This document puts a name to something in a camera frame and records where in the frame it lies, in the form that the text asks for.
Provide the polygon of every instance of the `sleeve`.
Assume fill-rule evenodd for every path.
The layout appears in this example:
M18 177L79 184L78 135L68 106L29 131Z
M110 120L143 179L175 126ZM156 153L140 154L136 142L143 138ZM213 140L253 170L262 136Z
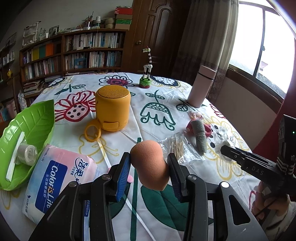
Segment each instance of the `sleeve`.
M282 216L275 215L265 233L270 241L276 241L289 227L296 214L296 203L290 202L289 207Z

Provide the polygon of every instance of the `tissue pack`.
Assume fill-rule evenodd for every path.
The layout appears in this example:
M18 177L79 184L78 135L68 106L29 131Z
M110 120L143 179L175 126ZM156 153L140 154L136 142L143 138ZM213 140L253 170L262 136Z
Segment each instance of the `tissue pack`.
M92 158L47 145L30 178L22 211L38 224L69 182L88 183L98 176L99 170Z

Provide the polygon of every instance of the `wooden door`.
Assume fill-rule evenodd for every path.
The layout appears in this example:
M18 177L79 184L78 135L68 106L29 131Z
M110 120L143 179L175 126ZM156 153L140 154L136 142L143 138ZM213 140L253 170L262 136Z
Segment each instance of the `wooden door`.
M152 71L155 76L170 77L189 12L189 0L134 0L139 9L131 51L129 71L142 74L151 49Z

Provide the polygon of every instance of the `speaker grille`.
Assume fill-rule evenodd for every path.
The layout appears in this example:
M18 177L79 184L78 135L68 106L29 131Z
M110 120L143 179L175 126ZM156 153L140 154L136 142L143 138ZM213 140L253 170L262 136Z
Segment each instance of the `speaker grille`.
M128 90L120 85L106 85L98 89L97 94L107 99L118 99L128 95Z

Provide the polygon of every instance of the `orange beauty blender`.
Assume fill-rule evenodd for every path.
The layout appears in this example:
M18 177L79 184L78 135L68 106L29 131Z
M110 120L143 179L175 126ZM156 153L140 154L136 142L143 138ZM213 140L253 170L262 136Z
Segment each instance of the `orange beauty blender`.
M165 189L170 174L161 146L155 141L142 141L131 149L130 154L131 164L137 170L140 182L152 190Z

